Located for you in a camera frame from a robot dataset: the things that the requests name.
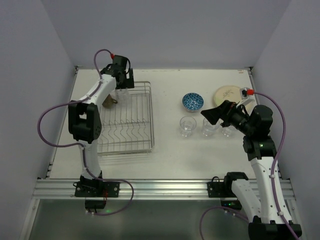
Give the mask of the green plate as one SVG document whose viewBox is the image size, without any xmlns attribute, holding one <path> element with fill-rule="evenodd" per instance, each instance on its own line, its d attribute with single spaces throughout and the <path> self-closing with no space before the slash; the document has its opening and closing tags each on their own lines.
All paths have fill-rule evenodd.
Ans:
<svg viewBox="0 0 320 240">
<path fill-rule="evenodd" d="M 248 112 L 251 112 L 255 106 L 255 102 L 253 100 L 249 102 L 244 102 L 245 100 L 242 99 L 241 90 L 242 88 L 235 85 L 225 85 L 218 88 L 212 97 L 213 106 L 218 107 L 225 100 L 228 100 L 236 104 L 243 104 L 246 110 Z"/>
</svg>

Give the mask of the clear glass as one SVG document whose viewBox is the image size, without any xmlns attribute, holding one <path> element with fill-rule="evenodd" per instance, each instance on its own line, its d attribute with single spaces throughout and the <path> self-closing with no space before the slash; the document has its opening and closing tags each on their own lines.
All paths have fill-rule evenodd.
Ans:
<svg viewBox="0 0 320 240">
<path fill-rule="evenodd" d="M 184 116 L 180 119 L 180 134 L 189 137 L 197 127 L 197 121 L 192 116 Z"/>
<path fill-rule="evenodd" d="M 218 124 L 211 124 L 206 118 L 202 121 L 202 134 L 206 137 L 212 136 L 219 128 Z"/>
<path fill-rule="evenodd" d="M 225 137 L 229 138 L 235 135 L 237 129 L 234 126 L 230 125 L 228 127 L 223 127 L 221 132 Z"/>
<path fill-rule="evenodd" d="M 127 88 L 126 89 L 116 89 L 115 96 L 116 96 L 117 103 L 119 105 L 127 105 L 129 103 L 130 94 L 129 94 L 129 90 Z"/>
</svg>

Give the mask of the blue patterned bowl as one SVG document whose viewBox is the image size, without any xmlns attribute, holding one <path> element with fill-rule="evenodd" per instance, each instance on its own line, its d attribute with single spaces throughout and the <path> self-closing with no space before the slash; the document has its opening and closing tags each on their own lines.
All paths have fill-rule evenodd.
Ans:
<svg viewBox="0 0 320 240">
<path fill-rule="evenodd" d="M 197 112 L 204 106 L 204 99 L 195 92 L 190 92 L 182 97 L 182 105 L 189 112 Z"/>
</svg>

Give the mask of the brown ceramic mug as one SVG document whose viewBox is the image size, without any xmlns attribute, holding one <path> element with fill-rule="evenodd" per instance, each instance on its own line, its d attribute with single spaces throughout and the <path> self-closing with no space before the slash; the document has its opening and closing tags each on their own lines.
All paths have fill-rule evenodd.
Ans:
<svg viewBox="0 0 320 240">
<path fill-rule="evenodd" d="M 102 106 L 105 109 L 111 109 L 117 103 L 118 103 L 118 101 L 116 99 L 114 99 L 110 94 L 108 94 L 107 97 L 105 98 L 105 100 L 103 101 Z"/>
</svg>

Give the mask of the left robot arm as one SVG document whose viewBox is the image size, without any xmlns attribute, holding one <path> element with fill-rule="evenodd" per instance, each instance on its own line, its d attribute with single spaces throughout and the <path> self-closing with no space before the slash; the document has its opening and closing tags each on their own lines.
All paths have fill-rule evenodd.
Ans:
<svg viewBox="0 0 320 240">
<path fill-rule="evenodd" d="M 100 107 L 112 91 L 135 87 L 133 69 L 127 57 L 115 55 L 112 63 L 98 73 L 99 79 L 92 88 L 68 106 L 68 131 L 80 144 L 82 182 L 102 178 L 98 161 L 98 138 L 102 132 Z"/>
</svg>

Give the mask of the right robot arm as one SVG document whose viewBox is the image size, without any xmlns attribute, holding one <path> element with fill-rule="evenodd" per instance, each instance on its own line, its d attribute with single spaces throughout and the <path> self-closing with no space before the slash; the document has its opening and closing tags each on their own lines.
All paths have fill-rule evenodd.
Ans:
<svg viewBox="0 0 320 240">
<path fill-rule="evenodd" d="M 248 114 L 243 105 L 225 100 L 215 108 L 202 110 L 210 124 L 222 120 L 221 126 L 235 127 L 243 133 L 243 149 L 256 177 L 259 195 L 256 196 L 243 172 L 228 172 L 223 183 L 234 194 L 244 209 L 251 240 L 297 240 L 302 227 L 294 223 L 286 206 L 277 171 L 277 150 L 269 135 L 273 111 L 256 105 Z"/>
</svg>

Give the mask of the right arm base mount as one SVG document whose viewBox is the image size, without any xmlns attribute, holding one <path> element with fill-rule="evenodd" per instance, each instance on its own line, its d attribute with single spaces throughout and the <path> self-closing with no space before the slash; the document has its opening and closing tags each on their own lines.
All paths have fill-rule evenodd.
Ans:
<svg viewBox="0 0 320 240">
<path fill-rule="evenodd" d="M 226 187 L 225 181 L 220 180 L 218 176 L 214 176 L 211 181 L 206 183 L 207 195 L 209 198 L 220 200 L 222 207 L 241 210 L 242 205 L 236 195 Z"/>
</svg>

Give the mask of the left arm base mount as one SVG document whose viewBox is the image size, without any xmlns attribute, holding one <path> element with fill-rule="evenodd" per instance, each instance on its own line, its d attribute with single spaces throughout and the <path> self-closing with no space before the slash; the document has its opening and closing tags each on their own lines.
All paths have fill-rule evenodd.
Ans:
<svg viewBox="0 0 320 240">
<path fill-rule="evenodd" d="M 108 198 L 119 196 L 120 183 L 117 181 L 100 181 L 97 179 L 87 179 L 83 176 L 73 183 L 75 187 L 74 196 L 85 198 L 84 207 L 87 211 L 97 213 L 106 207 Z"/>
</svg>

